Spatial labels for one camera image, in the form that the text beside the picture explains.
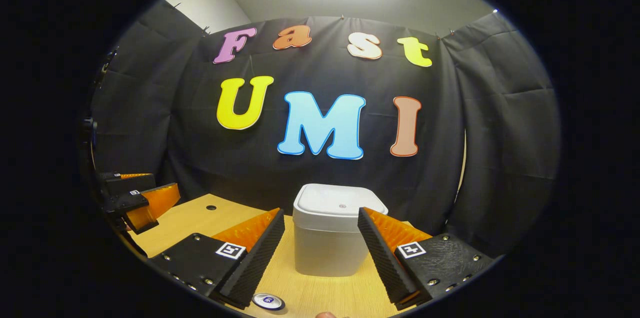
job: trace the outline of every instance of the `white bin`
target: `white bin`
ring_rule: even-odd
[[[293,203],[295,269],[305,275],[353,275],[368,253],[358,229],[361,206],[387,214],[369,189],[307,184]]]

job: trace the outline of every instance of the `black curtain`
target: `black curtain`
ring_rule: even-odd
[[[99,171],[160,173],[176,86],[202,36],[199,26],[165,0],[122,35],[91,105]]]
[[[562,139],[556,97],[534,49],[498,13],[443,42],[467,131],[464,179],[446,230],[503,254],[551,196]]]
[[[178,15],[167,4],[163,9]],[[430,234],[448,230],[489,255],[512,247],[551,194],[560,146],[560,122],[549,77],[522,35],[499,14],[454,35],[432,35],[364,19],[276,19],[203,35],[194,24],[170,35],[174,19],[147,13],[119,42],[102,90],[96,93],[98,168],[153,172],[158,183],[178,182],[182,201],[213,193],[288,214],[307,183],[363,186],[389,208]],[[276,51],[281,30],[311,28],[311,43]],[[231,62],[212,63],[224,34],[256,28]],[[350,33],[377,36],[379,60],[346,49]],[[416,37],[431,67],[407,60],[398,38]],[[217,121],[222,81],[243,78],[235,112],[249,106],[255,76],[272,76],[260,119],[245,130]],[[302,155],[279,153],[288,92],[311,92],[322,114],[342,94],[366,99],[359,121],[360,160],[318,155],[304,134]],[[418,154],[390,154],[398,111],[393,98],[422,103]],[[457,195],[464,131],[466,170]]]

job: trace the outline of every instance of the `wooden tabletop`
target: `wooden tabletop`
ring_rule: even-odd
[[[207,209],[208,206],[215,206],[215,210]],[[174,206],[158,218],[159,226],[139,235],[130,234],[149,257],[153,257],[189,234],[212,236],[263,212],[207,194]],[[256,289],[256,293],[269,293],[285,301],[286,313],[279,316],[314,318],[320,312],[331,311],[337,318],[378,318],[401,312],[389,302],[370,254],[350,277],[315,277],[298,273],[294,265],[292,217],[285,215],[284,223],[285,232]],[[257,318],[276,316],[253,302],[242,312]]]

